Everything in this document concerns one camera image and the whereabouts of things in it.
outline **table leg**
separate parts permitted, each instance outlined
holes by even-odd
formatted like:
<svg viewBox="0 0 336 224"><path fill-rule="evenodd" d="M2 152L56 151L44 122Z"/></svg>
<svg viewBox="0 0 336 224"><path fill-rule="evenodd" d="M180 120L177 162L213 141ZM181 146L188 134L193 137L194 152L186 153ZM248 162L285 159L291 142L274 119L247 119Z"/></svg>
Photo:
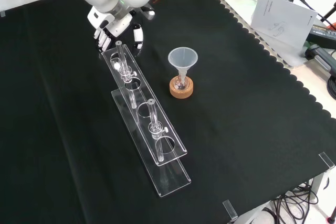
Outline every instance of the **table leg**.
<svg viewBox="0 0 336 224"><path fill-rule="evenodd" d="M316 176L313 179L313 184L311 186L311 190L317 195L317 193L319 191L323 191L323 189L325 188L326 184L327 184L327 180L329 177L329 173L330 173L331 169L321 173L320 175Z"/></svg>
<svg viewBox="0 0 336 224"><path fill-rule="evenodd" d="M260 214L260 212L263 210L264 207L269 202L266 202L265 204L262 204L259 207L256 207L255 209L244 213L243 215L239 216L238 219L234 222L229 222L229 223L234 223L234 224L250 224L257 216Z"/></svg>

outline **test tube rack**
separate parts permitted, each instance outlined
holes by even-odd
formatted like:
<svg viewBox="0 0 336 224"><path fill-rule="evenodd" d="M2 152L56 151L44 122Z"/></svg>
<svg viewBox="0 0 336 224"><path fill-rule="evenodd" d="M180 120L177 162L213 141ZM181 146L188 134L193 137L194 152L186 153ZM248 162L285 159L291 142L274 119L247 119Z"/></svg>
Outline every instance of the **test tube rack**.
<svg viewBox="0 0 336 224"><path fill-rule="evenodd" d="M112 97L158 195L190 184L180 161L187 150L128 47L117 41L102 55L118 85Z"/></svg>

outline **robot finger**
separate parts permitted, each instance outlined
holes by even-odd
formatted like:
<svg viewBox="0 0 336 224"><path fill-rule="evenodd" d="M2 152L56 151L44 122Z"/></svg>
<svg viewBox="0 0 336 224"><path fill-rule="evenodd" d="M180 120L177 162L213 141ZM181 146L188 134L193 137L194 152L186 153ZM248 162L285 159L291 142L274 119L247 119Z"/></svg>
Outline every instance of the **robot finger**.
<svg viewBox="0 0 336 224"><path fill-rule="evenodd" d="M101 51L105 52L109 46L111 45L112 39L111 38L107 38L101 48Z"/></svg>
<svg viewBox="0 0 336 224"><path fill-rule="evenodd" d="M94 36L93 36L94 39L98 39L99 35L100 35L100 31L96 30L96 31L94 32Z"/></svg>
<svg viewBox="0 0 336 224"><path fill-rule="evenodd" d="M98 47L102 47L104 45L104 43L105 43L105 40L107 39L106 33L104 33L102 31L101 34L102 34L102 36L99 38Z"/></svg>

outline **funnel stem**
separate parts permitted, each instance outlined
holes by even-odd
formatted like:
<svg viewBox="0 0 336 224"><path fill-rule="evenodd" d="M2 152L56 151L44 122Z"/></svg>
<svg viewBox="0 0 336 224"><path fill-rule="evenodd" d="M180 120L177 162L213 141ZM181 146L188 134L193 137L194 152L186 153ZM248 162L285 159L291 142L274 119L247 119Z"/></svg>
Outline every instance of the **funnel stem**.
<svg viewBox="0 0 336 224"><path fill-rule="evenodd" d="M180 71L179 71L179 72L178 72L178 75L179 75L179 78L180 78L182 84L185 85L185 77L186 77L186 75L187 75L187 71L185 71L185 72L180 72Z"/></svg>

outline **white table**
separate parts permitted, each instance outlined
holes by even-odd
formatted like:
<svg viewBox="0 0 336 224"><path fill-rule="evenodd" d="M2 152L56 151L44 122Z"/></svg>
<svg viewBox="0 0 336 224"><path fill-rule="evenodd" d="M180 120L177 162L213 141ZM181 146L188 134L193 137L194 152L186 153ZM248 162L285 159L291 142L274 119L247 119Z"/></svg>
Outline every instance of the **white table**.
<svg viewBox="0 0 336 224"><path fill-rule="evenodd" d="M227 8L230 9L231 12L234 12L232 8L224 1L220 0ZM239 22L243 24L245 28L247 28L251 33L254 33L249 25L242 20L239 16L235 15L238 18ZM278 61L283 62L281 58L277 57L277 53L273 51L267 44L264 42L260 42L263 44L265 49L267 49L271 55L277 58ZM298 68L290 68L285 65L293 75L295 75L299 81L301 81L307 89L309 89L310 94L316 97L317 102L321 103L323 108L330 112L333 118L336 118L336 100L334 100L327 91L327 80L330 75L326 73L315 60L311 60L305 65Z"/></svg>
<svg viewBox="0 0 336 224"><path fill-rule="evenodd" d="M226 6L226 8L230 9L230 11L235 14L235 17L238 19L238 21L242 23L242 25L247 28L250 33L254 34L249 25L242 18L240 18L239 15L236 15L235 11L224 0L220 1ZM317 8L317 11L321 12L323 15L324 12L326 13L326 10L331 9L332 7L332 4L326 5L327 7L325 7L323 10ZM276 57L279 62L283 63L282 59L277 57L277 53L273 51L267 44L265 44L263 41L260 43L270 52L272 56ZM295 75L298 81L303 83L303 86L310 91L311 95L316 97L317 102L321 103L323 108L329 111L333 118L336 118L336 100L334 100L327 91L327 80L329 79L330 74L326 73L315 60L311 60L305 65L295 69L290 68L288 65L284 65L284 67L288 68L291 71L291 74ZM321 186L325 185L327 178L328 172L314 178L313 188L315 192L318 192ZM268 202L239 216L239 218L235 221L235 224L249 224L267 204Z"/></svg>

